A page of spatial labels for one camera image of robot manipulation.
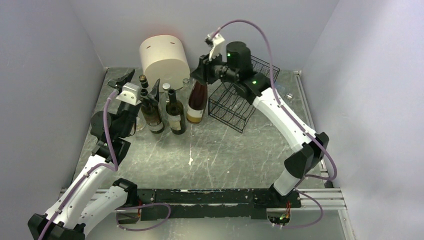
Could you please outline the clear bottle gold black label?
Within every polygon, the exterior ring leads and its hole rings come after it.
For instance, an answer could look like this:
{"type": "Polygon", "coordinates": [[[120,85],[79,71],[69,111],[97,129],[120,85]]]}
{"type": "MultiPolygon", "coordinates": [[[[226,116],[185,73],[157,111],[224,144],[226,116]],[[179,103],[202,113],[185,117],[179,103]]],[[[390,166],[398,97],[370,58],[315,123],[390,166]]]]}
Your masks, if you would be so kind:
{"type": "Polygon", "coordinates": [[[151,100],[152,96],[150,95],[149,91],[148,91],[148,87],[149,87],[149,83],[148,83],[148,79],[145,75],[140,75],[139,76],[139,82],[141,85],[141,90],[140,90],[140,100],[151,100]]]}

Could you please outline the slim clear glass bottle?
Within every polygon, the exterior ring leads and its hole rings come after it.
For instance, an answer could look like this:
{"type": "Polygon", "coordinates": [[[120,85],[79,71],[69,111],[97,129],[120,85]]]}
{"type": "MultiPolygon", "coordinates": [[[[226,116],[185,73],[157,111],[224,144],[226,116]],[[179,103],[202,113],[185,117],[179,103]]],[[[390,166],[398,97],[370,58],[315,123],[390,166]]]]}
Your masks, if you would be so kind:
{"type": "Polygon", "coordinates": [[[181,99],[187,100],[190,96],[190,93],[192,91],[192,81],[189,78],[184,78],[182,80],[183,86],[181,88],[181,99]]]}

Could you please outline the dark wine bottle gold cap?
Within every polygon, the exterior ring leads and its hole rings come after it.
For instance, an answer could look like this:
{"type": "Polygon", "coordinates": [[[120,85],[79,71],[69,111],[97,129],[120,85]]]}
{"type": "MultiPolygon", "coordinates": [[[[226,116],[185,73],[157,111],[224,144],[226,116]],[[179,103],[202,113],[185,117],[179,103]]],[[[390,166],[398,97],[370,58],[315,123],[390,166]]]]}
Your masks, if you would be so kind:
{"type": "Polygon", "coordinates": [[[186,118],[192,124],[202,121],[208,101],[208,86],[196,81],[190,93],[186,118]]]}

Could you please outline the dark wine bottle bottom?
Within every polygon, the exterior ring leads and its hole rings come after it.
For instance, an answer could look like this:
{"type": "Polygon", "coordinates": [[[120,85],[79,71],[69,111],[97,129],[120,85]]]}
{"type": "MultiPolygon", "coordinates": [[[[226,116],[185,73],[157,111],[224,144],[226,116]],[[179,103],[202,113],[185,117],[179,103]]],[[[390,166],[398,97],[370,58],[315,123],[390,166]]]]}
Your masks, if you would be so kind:
{"type": "Polygon", "coordinates": [[[146,121],[148,129],[153,134],[160,134],[164,131],[165,125],[159,110],[159,100],[153,96],[147,89],[142,88],[141,97],[141,113],[146,121]]]}

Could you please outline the clear round glass bottle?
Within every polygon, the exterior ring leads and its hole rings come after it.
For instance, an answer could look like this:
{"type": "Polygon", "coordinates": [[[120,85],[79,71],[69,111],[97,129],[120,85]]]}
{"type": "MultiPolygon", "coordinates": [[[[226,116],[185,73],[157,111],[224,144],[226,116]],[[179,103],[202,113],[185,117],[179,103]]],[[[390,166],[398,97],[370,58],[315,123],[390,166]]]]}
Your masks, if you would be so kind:
{"type": "Polygon", "coordinates": [[[169,94],[168,91],[171,88],[171,85],[169,83],[164,83],[162,85],[162,94],[161,94],[161,102],[166,104],[167,102],[169,102],[169,94]]]}

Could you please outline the clear square glass bottle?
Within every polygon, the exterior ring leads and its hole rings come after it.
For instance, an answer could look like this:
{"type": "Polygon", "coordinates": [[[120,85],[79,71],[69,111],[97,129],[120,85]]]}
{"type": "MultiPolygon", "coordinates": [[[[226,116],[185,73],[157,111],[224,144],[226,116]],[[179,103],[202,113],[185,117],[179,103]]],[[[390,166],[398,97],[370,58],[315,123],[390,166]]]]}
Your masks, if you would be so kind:
{"type": "Polygon", "coordinates": [[[144,116],[141,113],[138,114],[137,117],[136,117],[135,130],[137,132],[142,131],[146,127],[146,125],[147,125],[147,123],[146,123],[144,116]]]}

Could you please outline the dark wine bottle black cap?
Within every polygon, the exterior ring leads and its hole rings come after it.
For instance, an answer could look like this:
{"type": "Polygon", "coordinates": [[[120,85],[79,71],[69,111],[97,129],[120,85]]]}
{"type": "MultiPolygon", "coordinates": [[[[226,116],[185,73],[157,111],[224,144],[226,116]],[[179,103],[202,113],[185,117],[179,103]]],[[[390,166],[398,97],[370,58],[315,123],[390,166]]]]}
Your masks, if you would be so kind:
{"type": "Polygon", "coordinates": [[[165,110],[169,126],[175,135],[182,135],[186,131],[184,106],[177,99],[175,89],[170,88],[167,94],[169,102],[166,104],[165,110]]]}

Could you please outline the blue glass bottle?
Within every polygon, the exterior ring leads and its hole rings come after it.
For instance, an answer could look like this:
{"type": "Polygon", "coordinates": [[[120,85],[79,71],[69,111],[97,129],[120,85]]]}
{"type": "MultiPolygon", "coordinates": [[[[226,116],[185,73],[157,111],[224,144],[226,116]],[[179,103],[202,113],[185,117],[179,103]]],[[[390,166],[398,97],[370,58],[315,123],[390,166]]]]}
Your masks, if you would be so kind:
{"type": "Polygon", "coordinates": [[[288,102],[291,102],[293,100],[293,94],[289,91],[288,88],[284,87],[283,85],[279,83],[274,84],[275,89],[279,93],[279,95],[288,102]]]}

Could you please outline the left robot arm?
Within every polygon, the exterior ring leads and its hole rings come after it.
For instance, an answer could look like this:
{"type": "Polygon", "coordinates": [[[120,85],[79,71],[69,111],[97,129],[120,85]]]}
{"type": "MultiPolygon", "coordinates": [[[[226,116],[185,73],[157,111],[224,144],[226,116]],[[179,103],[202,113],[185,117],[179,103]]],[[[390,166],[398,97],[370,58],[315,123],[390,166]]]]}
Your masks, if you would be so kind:
{"type": "Polygon", "coordinates": [[[141,106],[156,106],[159,101],[159,81],[148,90],[145,76],[139,78],[140,85],[132,83],[133,76],[131,71],[108,82],[112,92],[103,110],[90,121],[90,133],[97,143],[80,174],[57,202],[29,219],[27,225],[35,240],[83,240],[111,212],[142,206],[137,185],[123,178],[92,200],[106,177],[116,173],[126,157],[131,145],[126,138],[135,132],[141,106]]]}

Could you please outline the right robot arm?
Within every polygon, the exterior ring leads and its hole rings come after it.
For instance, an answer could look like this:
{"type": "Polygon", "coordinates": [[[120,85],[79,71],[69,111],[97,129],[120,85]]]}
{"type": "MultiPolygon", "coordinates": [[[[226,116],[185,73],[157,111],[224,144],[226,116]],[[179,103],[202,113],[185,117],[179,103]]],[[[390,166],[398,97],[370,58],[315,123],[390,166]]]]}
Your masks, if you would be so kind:
{"type": "Polygon", "coordinates": [[[305,124],[272,89],[275,83],[253,69],[251,51],[244,42],[226,44],[227,61],[221,49],[224,43],[207,40],[211,50],[199,58],[197,68],[190,74],[203,85],[217,80],[229,83],[238,96],[263,113],[289,143],[293,154],[284,161],[284,170],[271,185],[270,202],[282,207],[305,175],[323,158],[329,143],[326,133],[317,133],[305,124]]]}

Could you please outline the cream cylindrical container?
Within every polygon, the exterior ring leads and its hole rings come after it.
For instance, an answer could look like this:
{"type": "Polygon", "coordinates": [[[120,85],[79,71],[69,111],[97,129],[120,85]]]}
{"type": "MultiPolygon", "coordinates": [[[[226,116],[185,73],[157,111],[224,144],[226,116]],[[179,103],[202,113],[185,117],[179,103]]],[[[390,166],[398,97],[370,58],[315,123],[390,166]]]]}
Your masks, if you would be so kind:
{"type": "Polygon", "coordinates": [[[152,87],[157,80],[179,90],[190,77],[182,42],[173,35],[161,34],[145,39],[139,46],[142,73],[152,87]]]}

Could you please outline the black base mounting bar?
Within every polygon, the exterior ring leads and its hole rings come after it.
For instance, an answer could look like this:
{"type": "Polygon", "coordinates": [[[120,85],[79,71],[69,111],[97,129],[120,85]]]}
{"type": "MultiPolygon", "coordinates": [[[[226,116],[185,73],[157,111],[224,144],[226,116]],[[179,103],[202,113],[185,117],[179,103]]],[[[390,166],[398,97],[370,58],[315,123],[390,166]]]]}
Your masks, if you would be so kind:
{"type": "Polygon", "coordinates": [[[268,211],[302,206],[300,195],[280,196],[269,188],[148,189],[137,196],[147,207],[142,221],[165,219],[238,218],[267,219],[268,211]]]}

